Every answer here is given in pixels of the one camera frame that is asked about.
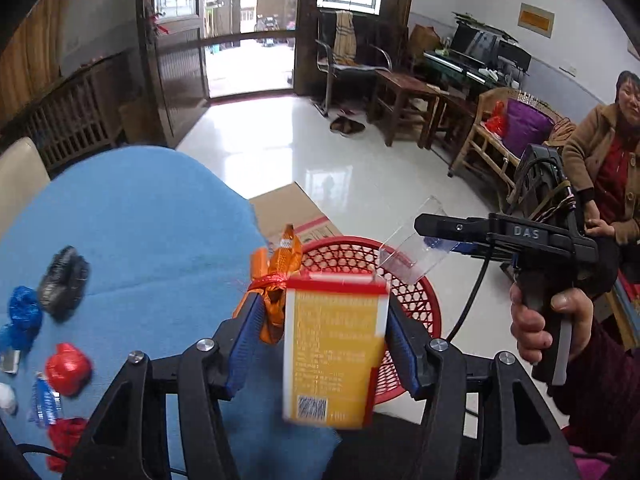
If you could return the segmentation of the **blue toothpaste box piece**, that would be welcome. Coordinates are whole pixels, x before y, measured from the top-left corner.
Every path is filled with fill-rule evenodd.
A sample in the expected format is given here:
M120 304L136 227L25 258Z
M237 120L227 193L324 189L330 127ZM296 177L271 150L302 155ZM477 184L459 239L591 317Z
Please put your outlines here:
M60 394L42 373L35 374L32 384L29 419L39 428L48 428L63 417Z

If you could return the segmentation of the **yellow red carton box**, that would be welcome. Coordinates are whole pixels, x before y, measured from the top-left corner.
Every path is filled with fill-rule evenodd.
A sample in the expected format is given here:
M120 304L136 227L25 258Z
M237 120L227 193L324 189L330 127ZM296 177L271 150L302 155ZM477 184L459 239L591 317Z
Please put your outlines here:
M371 422L390 290L373 274L306 273L286 282L283 418L357 430Z

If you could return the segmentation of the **blue plastic bag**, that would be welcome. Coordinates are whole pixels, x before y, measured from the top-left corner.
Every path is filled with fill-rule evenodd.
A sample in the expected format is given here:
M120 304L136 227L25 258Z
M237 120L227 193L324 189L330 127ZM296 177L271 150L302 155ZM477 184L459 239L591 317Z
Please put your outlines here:
M8 315L9 322L1 327L1 351L29 352L43 320L36 292L26 286L15 287L9 299Z

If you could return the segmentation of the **dark wooden door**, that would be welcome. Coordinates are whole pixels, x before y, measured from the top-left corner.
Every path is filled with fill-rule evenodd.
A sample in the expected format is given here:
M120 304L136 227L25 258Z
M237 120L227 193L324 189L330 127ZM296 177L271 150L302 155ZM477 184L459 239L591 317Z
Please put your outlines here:
M154 124L175 148L205 113L204 0L137 0L142 73Z

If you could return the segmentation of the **wooden stool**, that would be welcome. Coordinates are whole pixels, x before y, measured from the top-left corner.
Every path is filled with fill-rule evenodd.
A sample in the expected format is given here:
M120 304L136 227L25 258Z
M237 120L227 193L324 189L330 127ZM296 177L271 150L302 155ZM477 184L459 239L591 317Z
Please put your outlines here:
M388 148L401 131L416 129L419 129L416 144L427 148L447 96L446 91L413 76L377 70L367 121L378 124Z

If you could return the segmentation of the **computer monitor desk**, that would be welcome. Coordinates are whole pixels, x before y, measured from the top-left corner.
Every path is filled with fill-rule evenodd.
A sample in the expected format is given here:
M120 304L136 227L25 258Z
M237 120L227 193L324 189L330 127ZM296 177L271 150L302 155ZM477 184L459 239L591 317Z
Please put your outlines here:
M521 88L532 56L513 36L469 13L454 12L457 27L438 49L422 58L444 76L477 94L508 87Z

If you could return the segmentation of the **wooden crib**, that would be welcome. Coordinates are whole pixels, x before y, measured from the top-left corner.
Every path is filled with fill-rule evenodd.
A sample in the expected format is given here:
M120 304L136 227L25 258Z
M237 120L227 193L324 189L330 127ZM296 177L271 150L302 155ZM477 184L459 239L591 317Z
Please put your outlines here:
M17 121L17 132L34 142L47 172L56 174L117 145L124 135L119 107L131 86L126 54L102 58L29 107Z

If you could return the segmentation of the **brown cardboard box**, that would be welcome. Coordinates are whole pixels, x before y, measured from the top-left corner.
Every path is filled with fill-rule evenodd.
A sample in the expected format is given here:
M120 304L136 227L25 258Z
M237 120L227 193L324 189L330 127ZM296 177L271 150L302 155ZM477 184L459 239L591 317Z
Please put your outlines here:
M270 249L280 243L288 224L303 245L342 235L297 183L251 198L250 204Z

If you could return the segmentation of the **blue tablecloth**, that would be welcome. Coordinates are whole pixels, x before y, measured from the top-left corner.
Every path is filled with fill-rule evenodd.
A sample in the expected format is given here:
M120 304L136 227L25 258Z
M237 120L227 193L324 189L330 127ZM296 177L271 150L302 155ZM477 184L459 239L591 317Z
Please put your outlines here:
M44 442L29 419L32 384L62 342L92 375L68 417L89 421L131 352L176 356L232 318L264 240L250 203L193 158L133 146L91 157L48 184L1 240L1 307L17 286L36 291L54 255L73 246L89 263L84 298L64 322L50 315L13 378L20 410L2 419L6 449ZM258 341L243 387L219 404L235 479L319 479L338 445L331 429L282 417L280 347ZM171 474L184 468L178 400L166 398Z

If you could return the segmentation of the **purple cushion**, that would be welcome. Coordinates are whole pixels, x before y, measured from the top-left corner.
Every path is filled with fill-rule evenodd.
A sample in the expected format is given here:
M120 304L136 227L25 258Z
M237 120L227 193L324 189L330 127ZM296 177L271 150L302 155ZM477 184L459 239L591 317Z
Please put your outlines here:
M506 135L502 143L515 157L521 158L529 144L547 140L553 126L552 119L540 110L510 99L506 104Z

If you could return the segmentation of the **black plastic bag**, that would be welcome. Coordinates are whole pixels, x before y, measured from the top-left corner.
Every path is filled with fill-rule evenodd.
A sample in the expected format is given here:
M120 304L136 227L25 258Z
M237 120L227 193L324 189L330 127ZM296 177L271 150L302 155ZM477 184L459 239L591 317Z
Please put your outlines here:
M70 318L85 295L90 266L73 246L66 246L51 260L37 289L40 306L56 322Z

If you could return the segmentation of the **red plastic bag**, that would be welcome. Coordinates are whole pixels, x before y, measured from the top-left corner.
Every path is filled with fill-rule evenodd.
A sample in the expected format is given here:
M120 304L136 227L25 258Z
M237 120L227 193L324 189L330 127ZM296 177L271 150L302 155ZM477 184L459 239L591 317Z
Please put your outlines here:
M84 352L73 344L62 342L47 360L44 369L47 382L61 396L72 398L88 384L92 363Z

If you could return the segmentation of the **white paper ball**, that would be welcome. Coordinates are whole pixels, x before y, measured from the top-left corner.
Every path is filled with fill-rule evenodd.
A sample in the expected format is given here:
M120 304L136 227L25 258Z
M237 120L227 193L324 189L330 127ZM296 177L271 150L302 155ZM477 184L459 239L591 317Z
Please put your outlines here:
M14 389L4 384L0 384L0 410L13 416L17 411L17 400Z

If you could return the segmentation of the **orange foil candy wrapper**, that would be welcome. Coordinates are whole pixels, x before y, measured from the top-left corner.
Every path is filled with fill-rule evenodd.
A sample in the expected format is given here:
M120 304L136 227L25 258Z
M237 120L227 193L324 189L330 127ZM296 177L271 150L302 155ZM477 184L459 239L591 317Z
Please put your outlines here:
M286 285L302 266L302 242L287 224L274 249L250 256L250 284L232 318L240 320L238 344L277 344L284 333Z

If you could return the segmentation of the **red plastic mesh basket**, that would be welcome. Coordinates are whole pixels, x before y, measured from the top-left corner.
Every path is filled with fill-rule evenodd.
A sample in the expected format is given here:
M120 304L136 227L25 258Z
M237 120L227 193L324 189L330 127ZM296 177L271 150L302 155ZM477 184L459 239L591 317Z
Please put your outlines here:
M380 246L381 243L376 240L358 236L322 238L303 244L302 265L314 273L372 273ZM390 292L408 318L420 322L432 338L442 334L439 302L427 278L421 278L416 284L407 284L390 271L377 270L376 273L390 285ZM392 356L386 351L378 369L374 403L394 400L404 392Z

